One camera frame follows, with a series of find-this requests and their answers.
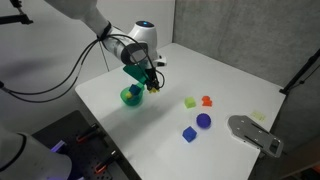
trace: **white wall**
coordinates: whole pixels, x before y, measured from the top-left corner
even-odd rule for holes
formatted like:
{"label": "white wall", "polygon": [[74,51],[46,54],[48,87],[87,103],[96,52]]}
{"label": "white wall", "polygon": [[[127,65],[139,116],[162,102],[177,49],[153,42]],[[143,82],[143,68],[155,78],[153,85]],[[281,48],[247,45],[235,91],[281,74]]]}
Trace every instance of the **white wall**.
{"label": "white wall", "polygon": [[[127,33],[137,20],[154,23],[158,31],[158,47],[162,47],[172,42],[174,4],[174,0],[100,0],[98,9],[113,25]],[[80,21],[60,14],[43,0],[23,0],[23,10],[35,21],[34,24],[0,26],[0,80],[14,90],[41,91],[62,81],[84,47],[96,36]],[[0,16],[13,14],[17,14],[17,10],[12,8],[9,0],[0,1]],[[111,54],[106,52],[106,55],[112,68],[121,65]],[[77,84],[106,72],[97,45],[88,56]],[[70,82],[61,91],[31,98],[53,97],[68,85]],[[13,131],[29,133],[74,110],[84,109],[74,90],[46,104],[25,103],[0,91],[0,101],[0,122]]]}

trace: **white tabletop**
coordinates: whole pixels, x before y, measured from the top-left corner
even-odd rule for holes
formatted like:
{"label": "white tabletop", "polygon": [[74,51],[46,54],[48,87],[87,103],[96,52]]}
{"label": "white tabletop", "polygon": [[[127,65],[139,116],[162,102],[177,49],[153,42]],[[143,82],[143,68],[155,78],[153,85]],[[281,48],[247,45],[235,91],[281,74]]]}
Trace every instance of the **white tabletop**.
{"label": "white tabletop", "polygon": [[[144,92],[138,107],[120,99],[121,90],[136,83],[122,68],[76,91],[142,179],[247,179],[259,150],[232,136],[227,119],[256,110],[266,116],[257,123],[270,130],[285,98],[280,87],[177,44],[159,52],[168,60],[159,68],[165,87],[157,94]],[[204,95],[213,100],[212,108],[201,107]],[[188,96],[196,99],[196,108],[185,108]],[[211,116],[210,129],[197,127],[201,112]],[[198,132],[190,144],[182,137],[188,126]]]}

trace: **blue cube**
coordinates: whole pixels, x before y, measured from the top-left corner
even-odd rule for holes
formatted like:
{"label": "blue cube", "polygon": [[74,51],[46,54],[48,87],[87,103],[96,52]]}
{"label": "blue cube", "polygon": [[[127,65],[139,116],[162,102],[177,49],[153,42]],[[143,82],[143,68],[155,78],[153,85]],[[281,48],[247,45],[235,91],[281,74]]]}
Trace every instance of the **blue cube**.
{"label": "blue cube", "polygon": [[129,91],[132,95],[136,96],[141,92],[141,88],[137,85],[132,84]]}
{"label": "blue cube", "polygon": [[190,143],[196,138],[197,132],[191,126],[189,126],[183,131],[182,136]]}

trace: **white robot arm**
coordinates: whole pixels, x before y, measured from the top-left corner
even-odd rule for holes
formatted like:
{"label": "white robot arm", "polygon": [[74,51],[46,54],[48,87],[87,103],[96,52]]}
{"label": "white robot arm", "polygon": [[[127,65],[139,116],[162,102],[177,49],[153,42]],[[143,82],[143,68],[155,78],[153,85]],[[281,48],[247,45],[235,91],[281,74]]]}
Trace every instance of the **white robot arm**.
{"label": "white robot arm", "polygon": [[45,1],[69,18],[84,22],[98,37],[113,36],[113,38],[103,39],[104,47],[126,65],[144,61],[145,71],[150,78],[149,83],[147,83],[148,90],[152,88],[159,90],[159,82],[154,68],[157,63],[153,61],[160,59],[161,56],[156,51],[157,32],[152,23],[138,21],[131,32],[126,35],[113,27],[101,15],[96,7],[97,0]]}

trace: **gray tool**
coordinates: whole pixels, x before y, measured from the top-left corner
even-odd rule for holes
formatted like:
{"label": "gray tool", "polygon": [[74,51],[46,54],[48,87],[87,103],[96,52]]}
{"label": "gray tool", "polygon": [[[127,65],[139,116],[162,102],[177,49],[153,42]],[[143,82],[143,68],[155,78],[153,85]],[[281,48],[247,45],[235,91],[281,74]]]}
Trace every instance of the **gray tool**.
{"label": "gray tool", "polygon": [[232,133],[244,142],[251,143],[271,157],[280,157],[283,142],[248,116],[231,116],[228,124]]}

